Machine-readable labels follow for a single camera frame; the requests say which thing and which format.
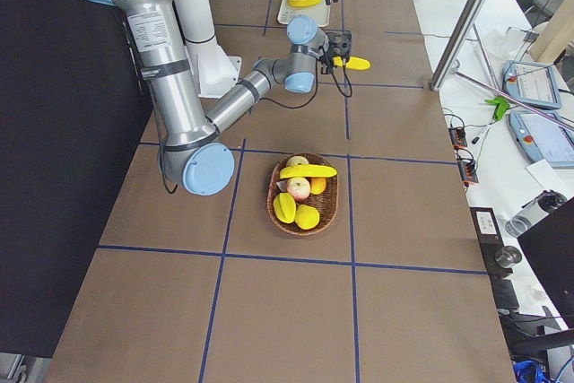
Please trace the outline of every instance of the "white desk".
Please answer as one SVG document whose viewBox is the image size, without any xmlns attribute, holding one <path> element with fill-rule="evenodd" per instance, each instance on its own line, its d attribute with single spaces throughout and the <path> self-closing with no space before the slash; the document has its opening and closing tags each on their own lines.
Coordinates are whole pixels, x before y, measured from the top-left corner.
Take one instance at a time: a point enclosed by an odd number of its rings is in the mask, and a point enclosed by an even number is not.
<svg viewBox="0 0 574 383">
<path fill-rule="evenodd" d="M 439 62 L 448 39 L 431 35 L 450 36 L 465 2 L 466 0 L 414 0 L 433 69 Z M 504 61 L 515 57 L 514 54 L 505 56 L 503 54 L 505 48 L 519 48 L 522 45 L 520 42 L 513 44 L 511 38 L 504 40 L 502 35 L 506 34 L 509 27 L 528 30 L 530 24 L 515 0 L 487 0 L 475 24 L 489 52 L 489 58 L 495 72 L 501 75 Z M 468 38 L 475 38 L 473 31 L 470 32 Z M 532 60 L 527 53 L 523 59 L 525 61 Z M 458 55 L 458 60 L 460 61 L 461 72 L 483 83 L 491 84 L 477 42 L 467 41 Z M 561 77 L 559 78 L 559 88 L 568 88 Z M 485 99 L 491 97 L 492 95 L 488 91 L 454 75 L 449 77 L 440 89 L 442 106 L 451 109 L 467 125 L 485 125 L 491 122 L 494 107 L 484 103 Z M 567 118 L 574 118 L 574 97 L 563 93 L 562 103 L 563 108 L 560 113 Z M 456 119 L 453 120 L 453 126 L 460 126 Z M 466 128 L 466 138 L 469 142 L 468 150 L 475 158 L 478 157 L 479 153 L 481 154 L 477 172 L 480 182 L 469 187 L 466 194 L 468 204 L 493 208 L 504 243 L 517 247 L 517 240 L 504 231 L 504 221 L 517 213 L 521 205 L 537 196 L 543 187 L 526 170 L 531 162 L 518 149 L 506 118 L 492 125 L 489 134 L 485 139 L 482 139 L 482 153 L 481 142 L 476 145 L 470 144 L 481 129 L 481 127 Z M 566 185 L 566 188 L 557 191 L 568 198 L 572 197 L 574 170 L 554 171 Z M 514 274 L 510 279 L 517 294 L 520 311 L 544 315 L 541 308 L 544 305 L 552 313 L 557 314 L 527 261 L 523 260 L 513 270 Z"/>
</svg>

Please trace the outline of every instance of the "white plate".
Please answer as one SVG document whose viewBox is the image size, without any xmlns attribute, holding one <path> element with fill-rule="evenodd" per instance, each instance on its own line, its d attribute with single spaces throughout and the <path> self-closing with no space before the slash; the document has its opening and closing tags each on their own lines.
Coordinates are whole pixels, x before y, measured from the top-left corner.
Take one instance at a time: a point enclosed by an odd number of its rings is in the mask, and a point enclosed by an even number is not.
<svg viewBox="0 0 574 383">
<path fill-rule="evenodd" d="M 289 6 L 287 0 L 281 0 L 281 8 L 279 8 L 279 15 L 277 21 L 281 24 L 288 24 L 291 18 L 296 15 L 307 15 L 317 23 L 319 27 L 325 27 L 329 23 L 329 14 L 331 13 L 331 6 L 321 0 L 320 4 L 309 6 L 306 8 L 293 8 Z"/>
</svg>

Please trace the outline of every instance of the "apple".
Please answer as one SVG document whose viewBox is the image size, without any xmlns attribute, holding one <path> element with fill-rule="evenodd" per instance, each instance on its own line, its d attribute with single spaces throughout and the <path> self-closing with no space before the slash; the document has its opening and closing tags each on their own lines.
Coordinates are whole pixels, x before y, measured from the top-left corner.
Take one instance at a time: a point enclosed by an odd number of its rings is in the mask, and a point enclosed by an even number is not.
<svg viewBox="0 0 574 383">
<path fill-rule="evenodd" d="M 303 156 L 293 156 L 289 160 L 285 166 L 297 166 L 297 165 L 309 165 L 309 161 Z"/>
<path fill-rule="evenodd" d="M 287 192 L 293 196 L 297 202 L 303 201 L 311 193 L 311 185 L 306 178 L 293 177 L 287 181 Z"/>
</svg>

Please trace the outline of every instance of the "green object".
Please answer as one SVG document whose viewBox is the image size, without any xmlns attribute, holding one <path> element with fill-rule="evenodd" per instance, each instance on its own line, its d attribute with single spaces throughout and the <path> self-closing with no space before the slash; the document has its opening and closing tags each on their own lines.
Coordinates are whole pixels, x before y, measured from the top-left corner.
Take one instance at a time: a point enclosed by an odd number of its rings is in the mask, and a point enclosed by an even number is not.
<svg viewBox="0 0 574 383">
<path fill-rule="evenodd" d="M 491 105 L 496 105 L 496 109 L 494 109 L 494 114 L 492 114 L 492 118 L 494 121 L 500 121 L 506 111 L 510 108 L 509 102 L 504 99 L 502 96 L 497 96 L 494 99 L 485 99 L 486 103 L 490 103 Z"/>
</svg>

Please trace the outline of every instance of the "wicker basket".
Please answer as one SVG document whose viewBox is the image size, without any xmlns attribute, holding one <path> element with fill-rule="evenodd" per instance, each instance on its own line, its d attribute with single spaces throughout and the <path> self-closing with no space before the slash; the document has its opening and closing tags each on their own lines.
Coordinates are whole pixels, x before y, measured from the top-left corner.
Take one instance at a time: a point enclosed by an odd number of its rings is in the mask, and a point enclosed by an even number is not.
<svg viewBox="0 0 574 383">
<path fill-rule="evenodd" d="M 326 159 L 317 154 L 302 152 L 293 155 L 303 156 L 309 161 L 309 163 L 315 165 L 332 166 Z M 338 176 L 335 175 L 334 177 L 326 179 L 326 190 L 322 194 L 309 195 L 307 199 L 299 203 L 313 206 L 317 208 L 317 210 L 319 211 L 320 214 L 319 224 L 315 228 L 305 231 L 301 229 L 299 226 L 297 226 L 295 222 L 291 224 L 280 222 L 274 213 L 273 200 L 277 195 L 279 195 L 279 193 L 281 193 L 279 187 L 276 185 L 278 181 L 281 181 L 281 179 L 279 178 L 279 171 L 285 167 L 287 160 L 289 160 L 290 158 L 291 156 L 286 157 L 285 159 L 277 163 L 277 165 L 275 165 L 275 168 L 273 169 L 273 173 L 271 175 L 271 181 L 269 182 L 269 190 L 267 192 L 267 212 L 269 213 L 269 217 L 271 217 L 271 220 L 279 229 L 288 232 L 292 235 L 304 236 L 321 232 L 333 221 L 333 219 L 335 218 L 335 214 L 337 212 L 338 187 L 339 187 L 338 184 L 339 182 L 337 179 Z"/>
</svg>

